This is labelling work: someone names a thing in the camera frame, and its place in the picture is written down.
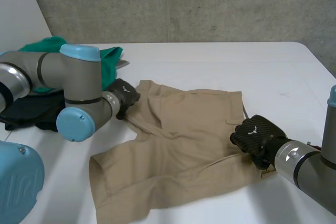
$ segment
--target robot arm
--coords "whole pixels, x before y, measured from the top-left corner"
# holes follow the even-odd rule
[[[9,51],[0,57],[0,112],[33,88],[63,89],[66,108],[57,117],[57,129],[67,140],[81,142],[117,115],[121,106],[139,99],[128,83],[117,84],[131,92],[101,91],[96,47],[67,44],[60,53]]]
[[[325,122],[321,151],[292,140],[273,152],[279,174],[336,215],[336,86],[330,92]]]
[[[331,89],[321,151],[285,133],[262,116],[238,126],[230,137],[260,169],[273,164],[280,175],[336,215],[336,86]]]

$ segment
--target concrete wall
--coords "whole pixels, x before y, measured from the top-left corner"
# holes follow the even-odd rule
[[[69,42],[297,41],[336,76],[336,0],[37,0]]]

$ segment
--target black garment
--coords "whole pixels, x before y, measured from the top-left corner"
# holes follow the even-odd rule
[[[44,95],[28,95],[17,99],[9,108],[0,113],[0,122],[5,123],[7,131],[36,125],[42,130],[57,132],[56,118],[64,108],[63,91]]]
[[[119,99],[120,110],[116,115],[119,120],[124,119],[127,109],[140,98],[135,88],[122,79],[116,79],[106,88],[106,91],[114,93]],[[63,91],[28,95],[17,99],[10,107],[0,113],[0,122],[5,123],[7,131],[36,125],[41,130],[58,132],[56,119],[64,108]]]

